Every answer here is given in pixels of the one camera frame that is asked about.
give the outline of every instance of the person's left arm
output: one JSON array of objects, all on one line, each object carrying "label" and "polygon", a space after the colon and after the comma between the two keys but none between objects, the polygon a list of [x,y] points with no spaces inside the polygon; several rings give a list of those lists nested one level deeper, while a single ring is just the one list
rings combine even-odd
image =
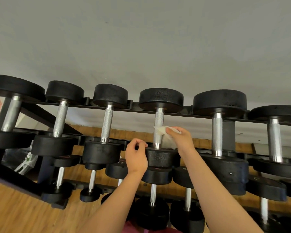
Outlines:
[{"label": "person's left arm", "polygon": [[120,233],[122,231],[141,178],[148,168],[145,156],[147,146],[144,141],[137,138],[127,145],[125,152],[127,176],[79,233]]}]

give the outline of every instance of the dumbbell handle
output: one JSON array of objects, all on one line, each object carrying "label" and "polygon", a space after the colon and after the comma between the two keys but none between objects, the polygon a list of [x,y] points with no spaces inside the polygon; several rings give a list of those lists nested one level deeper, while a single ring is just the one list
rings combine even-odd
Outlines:
[{"label": "dumbbell handle", "polygon": [[53,128],[53,137],[61,137],[65,126],[67,112],[68,112],[68,102],[62,100],[58,106],[55,125]]},{"label": "dumbbell handle", "polygon": [[152,184],[151,185],[151,196],[150,196],[151,206],[154,206],[155,205],[156,187],[157,187],[157,185],[155,185],[155,184]]},{"label": "dumbbell handle", "polygon": [[4,118],[4,122],[1,128],[2,131],[10,132],[13,130],[18,119],[21,105],[22,105],[22,102],[20,101],[20,97],[13,96],[11,99],[8,111],[6,113],[6,116]]},{"label": "dumbbell handle", "polygon": [[65,168],[60,167],[58,171],[57,183],[56,183],[57,189],[59,189],[60,186],[63,184],[64,174],[65,174]]},{"label": "dumbbell handle", "polygon": [[104,123],[102,125],[101,136],[100,136],[100,142],[102,143],[109,142],[113,110],[114,110],[113,105],[107,105],[105,109]]},{"label": "dumbbell handle", "polygon": [[269,160],[282,163],[282,146],[278,118],[270,118],[267,123]]},{"label": "dumbbell handle", "polygon": [[192,198],[192,189],[185,188],[185,210],[190,212],[191,210],[191,198]]},{"label": "dumbbell handle", "polygon": [[94,188],[94,185],[95,185],[95,179],[96,179],[96,170],[92,170],[91,178],[89,180],[89,186],[88,186],[89,193],[93,191],[93,188]]},{"label": "dumbbell handle", "polygon": [[222,114],[217,112],[212,117],[212,154],[222,156],[223,146],[223,119]]},{"label": "dumbbell handle", "polygon": [[[155,113],[154,126],[161,127],[164,124],[164,109],[157,108]],[[155,129],[153,133],[153,147],[155,149],[160,149],[162,145],[162,135],[159,134]]]},{"label": "dumbbell handle", "polygon": [[268,199],[260,197],[260,215],[263,226],[268,224]]}]

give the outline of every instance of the hand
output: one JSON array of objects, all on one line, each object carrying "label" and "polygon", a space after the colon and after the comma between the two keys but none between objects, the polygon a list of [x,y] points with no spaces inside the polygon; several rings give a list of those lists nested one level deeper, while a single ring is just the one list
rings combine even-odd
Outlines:
[{"label": "hand", "polygon": [[191,133],[182,127],[173,127],[177,129],[181,134],[174,132],[170,128],[166,128],[166,133],[171,135],[177,145],[179,155],[183,158],[184,155],[190,153],[191,150],[195,150]]},{"label": "hand", "polygon": [[141,176],[144,175],[148,168],[148,160],[145,155],[145,148],[148,144],[138,138],[132,139],[127,145],[125,151],[125,159],[128,168],[128,173],[138,173]]}]

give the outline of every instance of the forearm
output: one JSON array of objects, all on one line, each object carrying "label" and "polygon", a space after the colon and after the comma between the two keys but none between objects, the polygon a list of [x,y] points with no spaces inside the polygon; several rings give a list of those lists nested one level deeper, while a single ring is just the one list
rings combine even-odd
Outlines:
[{"label": "forearm", "polygon": [[129,173],[79,233],[121,232],[141,178],[138,173]]},{"label": "forearm", "polygon": [[212,233],[262,233],[196,150],[181,154]]}]

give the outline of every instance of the person's right arm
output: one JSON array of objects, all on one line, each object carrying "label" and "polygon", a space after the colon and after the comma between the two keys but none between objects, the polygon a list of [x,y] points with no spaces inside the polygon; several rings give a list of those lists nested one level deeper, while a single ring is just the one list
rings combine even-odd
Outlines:
[{"label": "person's right arm", "polygon": [[225,189],[195,150],[190,132],[174,127],[181,134],[166,128],[174,138],[178,152],[189,172],[200,206],[211,233],[263,233],[243,207]]}]

